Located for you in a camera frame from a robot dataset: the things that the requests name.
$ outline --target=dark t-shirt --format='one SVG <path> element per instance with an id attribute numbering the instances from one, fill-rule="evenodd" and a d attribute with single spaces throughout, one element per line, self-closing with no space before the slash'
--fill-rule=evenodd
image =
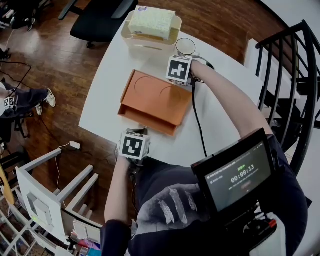
<path id="1" fill-rule="evenodd" d="M 277 151 L 283 171 L 260 204 L 264 212 L 273 212 L 283 222 L 286 255 L 290 256 L 306 231 L 307 202 L 277 139 L 269 135 L 268 142 Z M 129 228 L 109 220 L 100 230 L 102 255 L 226 255 L 230 245 L 213 225 L 192 170 L 151 158 L 143 169 L 136 187 L 136 224 Z"/>

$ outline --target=shoe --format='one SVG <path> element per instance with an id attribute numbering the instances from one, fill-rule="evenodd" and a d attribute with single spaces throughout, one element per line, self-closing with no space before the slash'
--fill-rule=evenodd
<path id="1" fill-rule="evenodd" d="M 35 18 L 32 18 L 32 19 L 31 19 L 31 23 L 30 23 L 30 25 L 28 26 L 28 32 L 29 32 L 30 30 L 32 30 L 32 27 L 34 26 L 35 22 L 36 22 L 36 19 L 35 19 Z"/>
<path id="2" fill-rule="evenodd" d="M 45 101 L 53 108 L 56 106 L 56 97 L 50 89 L 48 89 L 48 96 L 45 98 Z"/>
<path id="3" fill-rule="evenodd" d="M 35 106 L 36 112 L 38 114 L 38 116 L 42 115 L 42 104 L 41 102 L 38 103 L 38 105 Z"/>

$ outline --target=screen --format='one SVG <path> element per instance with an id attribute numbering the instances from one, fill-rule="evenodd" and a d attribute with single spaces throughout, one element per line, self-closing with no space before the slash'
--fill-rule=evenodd
<path id="1" fill-rule="evenodd" d="M 259 143 L 234 161 L 208 174 L 209 186 L 218 212 L 231 206 L 271 175 L 266 148 Z"/>

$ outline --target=white wall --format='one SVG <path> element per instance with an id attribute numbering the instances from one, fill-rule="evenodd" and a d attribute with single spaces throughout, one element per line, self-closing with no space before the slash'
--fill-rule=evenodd
<path id="1" fill-rule="evenodd" d="M 261 0 L 290 27 L 305 20 L 320 41 L 320 0 Z M 317 65 L 320 55 L 316 52 Z M 306 234 L 295 256 L 308 256 L 320 251 L 320 130 L 313 129 L 311 143 L 304 159 L 298 181 L 313 203 L 308 211 Z M 294 148 L 289 150 L 293 155 Z"/>

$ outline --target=wooden floor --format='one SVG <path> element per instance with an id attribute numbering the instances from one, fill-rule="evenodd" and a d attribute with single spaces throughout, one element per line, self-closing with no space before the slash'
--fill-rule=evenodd
<path id="1" fill-rule="evenodd" d="M 57 101 L 55 108 L 44 106 L 41 118 L 47 129 L 40 118 L 29 118 L 26 123 L 30 138 L 23 139 L 16 132 L 9 147 L 14 151 L 18 145 L 24 146 L 33 160 L 69 141 L 81 143 L 82 151 L 63 150 L 58 158 L 58 186 L 63 189 L 87 165 L 93 165 L 94 172 L 99 174 L 99 193 L 96 195 L 99 204 L 93 218 L 103 224 L 114 169 L 115 146 L 78 125 L 91 83 L 109 44 L 99 43 L 95 49 L 87 49 L 85 41 L 70 36 L 77 16 L 70 13 L 63 21 L 58 20 L 68 1 L 55 1 L 55 6 L 42 14 L 30 32 L 21 28 L 15 30 L 11 37 L 11 30 L 0 32 L 2 49 L 10 37 L 11 61 L 32 66 L 24 83 L 35 89 L 50 88 Z M 83 8 L 88 2 L 79 0 L 77 5 Z M 176 11 L 182 18 L 183 32 L 218 48 L 240 63 L 249 39 L 260 41 L 284 29 L 253 0 L 143 0 L 139 4 Z M 1 71 L 20 80 L 27 69 L 21 65 L 3 64 Z M 35 169 L 33 176 L 53 192 L 58 179 L 55 160 Z M 134 218 L 131 205 L 129 209 L 130 216 Z"/>

